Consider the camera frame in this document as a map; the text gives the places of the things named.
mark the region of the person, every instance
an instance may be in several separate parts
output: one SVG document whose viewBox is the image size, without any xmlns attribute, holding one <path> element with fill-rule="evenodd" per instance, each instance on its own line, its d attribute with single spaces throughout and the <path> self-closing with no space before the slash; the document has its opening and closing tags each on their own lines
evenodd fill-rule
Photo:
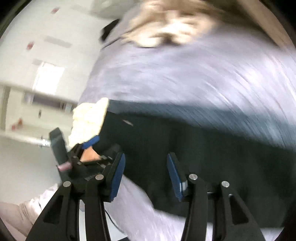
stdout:
<svg viewBox="0 0 296 241">
<path fill-rule="evenodd" d="M 209 184 L 227 180 L 262 230 L 282 230 L 295 198 L 295 56 L 257 0 L 146 0 L 125 14 L 69 143 L 100 135 L 126 153 L 125 192 L 105 207 L 130 240 L 180 240 L 188 205 L 173 193 L 171 151 Z"/>
<path fill-rule="evenodd" d="M 36 219 L 57 191 L 54 184 L 40 196 L 19 205 L 0 202 L 0 218 L 16 241 L 25 241 Z"/>
</svg>

